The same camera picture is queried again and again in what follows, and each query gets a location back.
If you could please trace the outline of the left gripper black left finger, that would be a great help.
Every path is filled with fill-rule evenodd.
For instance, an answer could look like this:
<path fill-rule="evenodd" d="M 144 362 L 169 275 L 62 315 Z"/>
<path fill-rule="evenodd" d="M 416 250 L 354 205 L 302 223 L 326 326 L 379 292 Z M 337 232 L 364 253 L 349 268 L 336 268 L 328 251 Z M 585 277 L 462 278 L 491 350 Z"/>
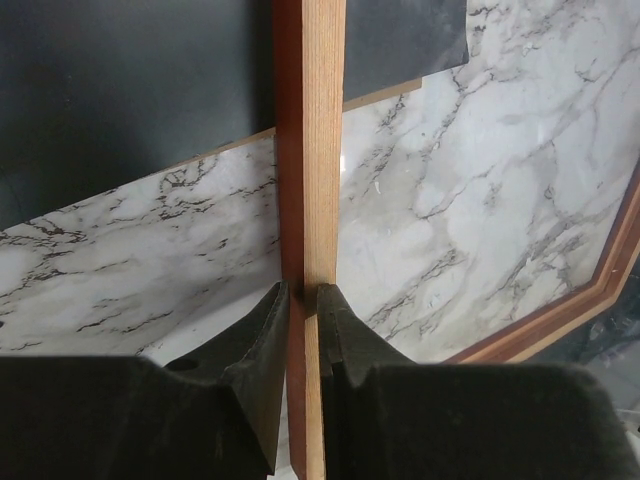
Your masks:
<path fill-rule="evenodd" d="M 166 365 L 5 356 L 5 479 L 264 479 L 276 467 L 290 294 Z"/>

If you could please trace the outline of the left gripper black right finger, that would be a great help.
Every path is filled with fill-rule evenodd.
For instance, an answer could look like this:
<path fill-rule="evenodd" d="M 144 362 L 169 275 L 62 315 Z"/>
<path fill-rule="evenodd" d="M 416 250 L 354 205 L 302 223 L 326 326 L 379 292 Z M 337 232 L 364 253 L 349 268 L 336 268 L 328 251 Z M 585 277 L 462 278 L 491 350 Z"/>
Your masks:
<path fill-rule="evenodd" d="M 568 365 L 416 363 L 317 292 L 330 479 L 624 479 L 605 390 Z"/>

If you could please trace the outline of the orange wooden picture frame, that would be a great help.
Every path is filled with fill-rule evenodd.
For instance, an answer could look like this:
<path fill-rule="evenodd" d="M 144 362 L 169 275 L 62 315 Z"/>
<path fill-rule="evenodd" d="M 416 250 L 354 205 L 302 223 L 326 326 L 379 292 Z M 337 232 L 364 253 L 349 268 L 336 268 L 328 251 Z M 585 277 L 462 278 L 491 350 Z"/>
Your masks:
<path fill-rule="evenodd" d="M 639 5 L 277 1 L 273 21 L 290 458 L 322 479 L 322 284 L 410 357 L 465 363 L 523 359 L 618 295 L 639 247 Z"/>

